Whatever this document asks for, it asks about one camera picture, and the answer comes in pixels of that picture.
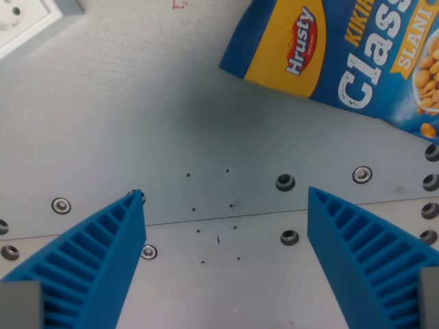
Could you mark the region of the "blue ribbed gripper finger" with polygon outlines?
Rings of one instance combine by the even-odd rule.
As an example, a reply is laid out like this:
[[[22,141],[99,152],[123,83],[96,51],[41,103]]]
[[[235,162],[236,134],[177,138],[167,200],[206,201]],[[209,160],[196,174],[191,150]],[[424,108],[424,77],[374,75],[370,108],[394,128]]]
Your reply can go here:
[[[420,327],[418,276],[438,265],[438,251],[315,187],[307,236],[349,328]]]
[[[40,283],[44,328],[115,328],[145,241],[137,190],[70,228],[2,280]]]

